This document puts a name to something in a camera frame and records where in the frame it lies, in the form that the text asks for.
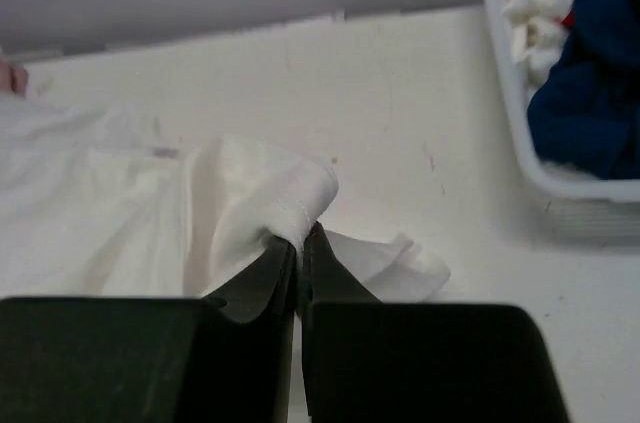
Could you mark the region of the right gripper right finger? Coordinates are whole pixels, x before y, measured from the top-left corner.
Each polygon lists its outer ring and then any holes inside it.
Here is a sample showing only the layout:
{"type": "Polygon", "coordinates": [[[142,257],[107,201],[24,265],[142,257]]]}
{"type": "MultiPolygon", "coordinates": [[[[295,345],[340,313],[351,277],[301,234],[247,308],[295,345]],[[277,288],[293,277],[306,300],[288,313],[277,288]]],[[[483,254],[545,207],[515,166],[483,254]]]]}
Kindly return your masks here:
{"type": "Polygon", "coordinates": [[[314,422],[565,422],[542,334],[502,304],[384,303],[320,225],[299,277],[302,370],[314,422]]]}

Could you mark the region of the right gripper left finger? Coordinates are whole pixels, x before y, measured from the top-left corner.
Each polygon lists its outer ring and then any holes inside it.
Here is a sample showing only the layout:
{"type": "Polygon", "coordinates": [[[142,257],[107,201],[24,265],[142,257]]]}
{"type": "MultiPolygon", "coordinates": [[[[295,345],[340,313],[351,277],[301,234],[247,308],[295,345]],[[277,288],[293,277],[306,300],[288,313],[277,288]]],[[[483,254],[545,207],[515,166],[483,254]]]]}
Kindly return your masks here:
{"type": "Polygon", "coordinates": [[[280,238],[202,298],[1,303],[5,422],[283,422],[296,253],[280,238]]]}

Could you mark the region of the white cartoon-print t-shirt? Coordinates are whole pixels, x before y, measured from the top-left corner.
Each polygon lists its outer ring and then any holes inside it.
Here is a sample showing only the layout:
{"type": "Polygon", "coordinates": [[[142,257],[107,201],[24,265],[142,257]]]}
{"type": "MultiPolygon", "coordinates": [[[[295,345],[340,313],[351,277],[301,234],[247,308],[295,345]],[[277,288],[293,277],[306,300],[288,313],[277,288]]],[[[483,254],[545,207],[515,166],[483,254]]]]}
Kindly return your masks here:
{"type": "Polygon", "coordinates": [[[121,105],[1,98],[1,293],[197,297],[333,202],[323,162],[235,136],[172,147],[121,105]]]}

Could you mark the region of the blue t-shirt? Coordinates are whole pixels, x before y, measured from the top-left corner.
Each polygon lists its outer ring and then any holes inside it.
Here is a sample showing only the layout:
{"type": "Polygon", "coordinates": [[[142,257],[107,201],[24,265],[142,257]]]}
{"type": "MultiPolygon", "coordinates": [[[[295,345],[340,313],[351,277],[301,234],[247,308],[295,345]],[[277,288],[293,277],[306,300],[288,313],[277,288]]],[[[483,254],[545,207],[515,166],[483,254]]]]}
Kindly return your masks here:
{"type": "Polygon", "coordinates": [[[544,161],[600,179],[639,176],[639,0],[574,0],[559,61],[527,119],[544,161]]]}

